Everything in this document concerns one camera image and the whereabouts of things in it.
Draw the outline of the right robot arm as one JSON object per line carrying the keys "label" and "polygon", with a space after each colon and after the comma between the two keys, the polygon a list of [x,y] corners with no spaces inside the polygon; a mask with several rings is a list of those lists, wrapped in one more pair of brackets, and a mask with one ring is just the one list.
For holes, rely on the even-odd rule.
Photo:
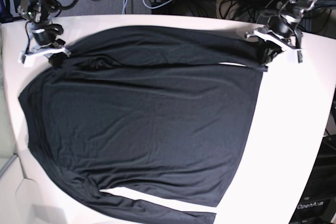
{"label": "right robot arm", "polygon": [[32,67],[39,57],[46,57],[55,65],[58,58],[71,55],[65,42],[59,38],[64,33],[62,25],[51,20],[51,14],[73,8],[79,0],[73,0],[67,6],[57,0],[20,0],[17,8],[20,16],[27,21],[25,31],[27,43],[20,53],[18,62],[24,67]]}

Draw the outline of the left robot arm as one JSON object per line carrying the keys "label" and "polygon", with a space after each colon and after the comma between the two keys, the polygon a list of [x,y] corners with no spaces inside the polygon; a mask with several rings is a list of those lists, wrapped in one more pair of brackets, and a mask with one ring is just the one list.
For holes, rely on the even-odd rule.
{"label": "left robot arm", "polygon": [[293,53],[302,63],[302,31],[298,26],[304,14],[313,10],[317,0],[277,1],[274,9],[266,6],[261,13],[261,16],[267,17],[267,23],[252,33],[246,32],[245,38],[258,38],[260,63],[263,65],[285,51]]}

